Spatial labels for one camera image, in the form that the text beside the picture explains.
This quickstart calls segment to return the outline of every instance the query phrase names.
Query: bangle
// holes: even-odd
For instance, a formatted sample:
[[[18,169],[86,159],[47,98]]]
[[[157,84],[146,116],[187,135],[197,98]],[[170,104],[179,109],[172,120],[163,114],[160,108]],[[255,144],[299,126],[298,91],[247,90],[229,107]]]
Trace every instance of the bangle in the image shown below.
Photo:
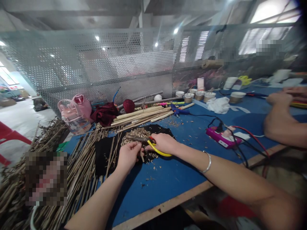
[[[208,165],[208,167],[207,167],[207,169],[205,170],[205,171],[202,171],[202,173],[206,173],[206,172],[208,172],[208,170],[210,169],[210,167],[211,167],[211,156],[210,156],[210,154],[209,153],[207,153],[207,155],[208,155],[208,157],[209,157],[209,165]]]

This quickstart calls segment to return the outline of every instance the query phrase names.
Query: blue table surface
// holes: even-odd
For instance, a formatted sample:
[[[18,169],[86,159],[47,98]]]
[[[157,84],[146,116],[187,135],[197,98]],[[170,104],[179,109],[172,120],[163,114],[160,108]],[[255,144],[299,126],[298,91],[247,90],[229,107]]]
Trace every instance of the blue table surface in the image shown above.
[[[251,86],[241,91],[249,92],[253,90],[257,93],[268,95],[279,91],[280,89]],[[222,92],[227,94],[231,93],[232,90],[223,90]],[[241,126],[254,135],[263,135],[263,121],[266,114],[271,109],[271,106],[265,101],[265,99],[246,96],[243,101],[236,104],[236,106],[246,108],[251,113],[244,113],[241,110],[229,110],[226,114],[215,114],[199,105],[194,105],[188,108],[188,110],[192,114],[217,116],[227,125]],[[290,112],[299,122],[307,122],[307,110],[291,107]],[[176,116],[170,116],[164,120],[155,122],[154,124],[158,124],[164,128],[170,128],[173,135],[180,143],[186,144],[197,150],[205,150],[210,154],[225,158],[238,164],[242,163],[231,149],[225,149],[205,134],[205,129],[211,120],[211,117],[206,116],[196,117],[192,115],[180,115],[179,118]],[[73,137],[66,145],[64,151],[71,154],[78,139],[78,136]],[[266,137],[260,138],[260,141],[266,148],[278,144]],[[249,142],[258,147],[258,149],[261,149],[253,139],[250,139]],[[247,159],[258,154],[245,145],[241,145],[241,149]],[[132,169],[123,184],[110,215],[108,226],[116,226],[125,222],[138,214],[194,188],[206,180],[207,179],[194,167],[176,157],[159,157],[149,165],[142,164],[136,166]]]

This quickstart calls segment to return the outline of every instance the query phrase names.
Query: red plastic stool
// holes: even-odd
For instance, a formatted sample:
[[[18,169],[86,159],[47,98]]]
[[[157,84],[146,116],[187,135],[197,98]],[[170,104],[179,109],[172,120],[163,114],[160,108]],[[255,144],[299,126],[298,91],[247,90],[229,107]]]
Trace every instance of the red plastic stool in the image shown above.
[[[17,131],[10,129],[8,126],[6,126],[0,121],[0,144],[6,141],[9,141],[9,140],[20,140],[29,145],[32,144],[32,141],[25,138],[23,135],[21,135]],[[0,163],[2,163],[4,166],[8,166],[11,162],[0,154]]]

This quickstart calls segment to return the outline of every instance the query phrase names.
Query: forearm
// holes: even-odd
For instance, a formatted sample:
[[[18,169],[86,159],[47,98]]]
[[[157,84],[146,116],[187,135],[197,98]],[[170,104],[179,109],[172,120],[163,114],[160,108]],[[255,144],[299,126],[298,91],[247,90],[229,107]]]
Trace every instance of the forearm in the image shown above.
[[[116,169],[85,205],[68,221],[68,230],[103,230],[127,173]]]
[[[271,136],[287,130],[286,127],[298,124],[289,111],[286,103],[276,103],[264,120],[264,133]]]
[[[206,170],[209,164],[206,153],[183,144],[180,144],[177,149],[176,156],[201,172]],[[272,197],[276,193],[275,187],[262,177],[236,163],[214,155],[211,155],[211,167],[205,176],[225,193],[247,205]]]

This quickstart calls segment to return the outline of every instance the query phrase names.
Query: pink power strip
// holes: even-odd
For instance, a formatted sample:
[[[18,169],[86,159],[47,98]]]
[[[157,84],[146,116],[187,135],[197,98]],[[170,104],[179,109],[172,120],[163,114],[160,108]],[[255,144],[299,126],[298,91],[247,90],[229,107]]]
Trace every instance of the pink power strip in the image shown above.
[[[212,137],[213,140],[215,140],[217,143],[219,143],[220,145],[222,145],[223,147],[225,147],[226,149],[231,149],[234,146],[236,146],[236,143],[233,140],[233,137],[223,137],[222,134],[223,133],[217,133],[215,130],[217,129],[217,127],[213,126],[210,128],[206,129],[206,134],[209,137]],[[242,142],[241,139],[236,138],[236,141],[238,144],[240,144]]]

